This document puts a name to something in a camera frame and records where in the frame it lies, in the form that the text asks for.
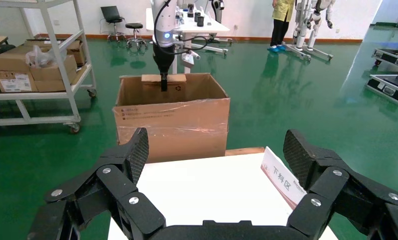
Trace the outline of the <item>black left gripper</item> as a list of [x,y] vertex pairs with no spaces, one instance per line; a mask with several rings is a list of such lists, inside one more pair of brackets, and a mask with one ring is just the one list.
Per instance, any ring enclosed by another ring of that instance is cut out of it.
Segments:
[[168,89],[168,71],[175,58],[175,45],[162,47],[153,45],[153,59],[160,71],[161,91]]

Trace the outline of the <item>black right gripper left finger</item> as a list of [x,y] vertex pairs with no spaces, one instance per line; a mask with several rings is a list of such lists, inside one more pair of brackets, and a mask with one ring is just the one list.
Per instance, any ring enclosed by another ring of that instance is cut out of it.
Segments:
[[27,234],[29,240],[78,240],[96,216],[109,212],[130,240],[149,240],[165,217],[137,188],[149,155],[146,128],[103,152],[87,171],[48,191]]

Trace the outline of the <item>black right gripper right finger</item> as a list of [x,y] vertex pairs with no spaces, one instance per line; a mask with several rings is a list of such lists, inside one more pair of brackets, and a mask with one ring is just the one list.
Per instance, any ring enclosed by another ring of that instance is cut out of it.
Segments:
[[369,240],[398,240],[398,191],[355,172],[296,129],[286,132],[283,154],[306,192],[287,220],[289,228],[317,240],[339,214]]

